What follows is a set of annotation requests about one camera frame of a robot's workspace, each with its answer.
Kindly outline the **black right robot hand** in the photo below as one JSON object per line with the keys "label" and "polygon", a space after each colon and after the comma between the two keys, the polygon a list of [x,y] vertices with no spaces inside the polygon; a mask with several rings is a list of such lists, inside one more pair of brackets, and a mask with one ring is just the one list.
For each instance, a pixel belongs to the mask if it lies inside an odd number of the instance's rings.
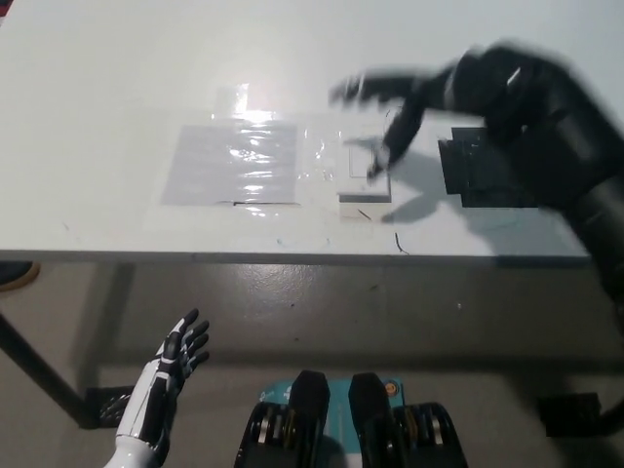
{"label": "black right robot hand", "polygon": [[372,161],[367,169],[367,181],[376,180],[405,157],[428,110],[485,115],[487,91],[480,73],[473,68],[477,61],[478,55],[469,52],[439,71],[368,70],[349,76],[331,88],[331,104],[367,105],[375,101],[385,105],[393,100],[400,103],[382,138],[370,145]]}

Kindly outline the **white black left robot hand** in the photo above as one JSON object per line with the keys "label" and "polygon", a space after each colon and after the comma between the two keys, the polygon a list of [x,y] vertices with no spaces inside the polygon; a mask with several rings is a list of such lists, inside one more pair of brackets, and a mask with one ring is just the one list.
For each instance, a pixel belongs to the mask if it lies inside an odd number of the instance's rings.
{"label": "white black left robot hand", "polygon": [[210,358],[205,348],[210,323],[194,308],[176,322],[143,368],[117,429],[159,449],[171,435],[177,398],[186,380]]}

